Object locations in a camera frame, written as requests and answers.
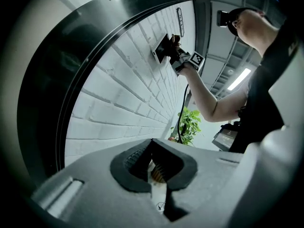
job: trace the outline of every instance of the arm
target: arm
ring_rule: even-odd
[[[206,121],[222,122],[238,118],[237,111],[247,100],[247,82],[236,92],[217,100],[192,66],[186,65],[180,74],[187,78],[195,104]]]

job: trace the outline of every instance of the ceiling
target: ceiling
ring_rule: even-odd
[[[229,12],[241,7],[264,11],[276,27],[280,27],[285,20],[284,15],[276,7],[275,0],[211,0],[210,41],[201,78],[217,99],[238,90],[241,84],[232,91],[227,88],[245,68],[251,70],[250,76],[261,61],[261,56],[255,49],[232,35],[228,28],[216,25],[218,10]]]

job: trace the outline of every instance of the screen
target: screen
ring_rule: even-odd
[[[219,147],[221,150],[228,151],[233,144],[236,135],[236,131],[222,129],[219,131],[219,133],[217,133],[212,143]]]
[[[162,62],[162,60],[166,56],[165,49],[168,48],[169,45],[170,45],[170,41],[169,41],[169,38],[168,38],[168,34],[166,34],[164,36],[164,38],[161,40],[161,42],[158,45],[158,47],[156,48],[156,50],[155,50],[156,56],[157,56],[160,63]]]

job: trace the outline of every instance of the curved metal frame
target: curved metal frame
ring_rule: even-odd
[[[134,24],[184,1],[93,0],[43,40],[24,75],[17,112],[20,148],[36,184],[64,168],[74,104],[103,53]]]

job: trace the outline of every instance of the tablet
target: tablet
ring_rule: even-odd
[[[153,56],[158,64],[161,64],[166,56],[165,49],[170,46],[168,34],[163,34],[159,41],[152,48]]]

